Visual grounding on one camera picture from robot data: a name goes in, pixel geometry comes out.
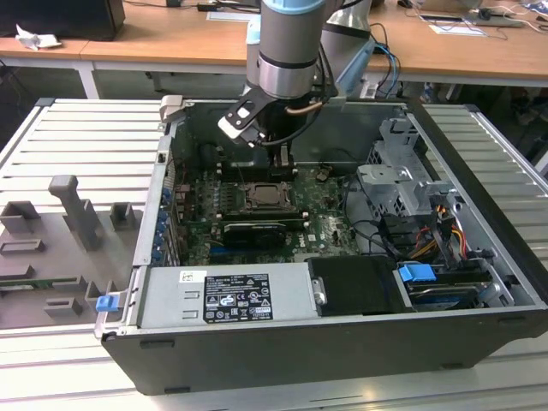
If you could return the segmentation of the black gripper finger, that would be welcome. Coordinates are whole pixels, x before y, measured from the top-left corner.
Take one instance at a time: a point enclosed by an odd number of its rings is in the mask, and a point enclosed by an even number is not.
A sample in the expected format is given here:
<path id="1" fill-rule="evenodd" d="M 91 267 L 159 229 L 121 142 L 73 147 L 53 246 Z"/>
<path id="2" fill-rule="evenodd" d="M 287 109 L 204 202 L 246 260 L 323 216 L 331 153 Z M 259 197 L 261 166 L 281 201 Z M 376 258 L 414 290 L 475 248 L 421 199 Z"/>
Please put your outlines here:
<path id="1" fill-rule="evenodd" d="M 291 145 L 283 144 L 268 149 L 270 180 L 294 180 L 298 170 L 295 167 L 294 157 L 291 153 Z"/>

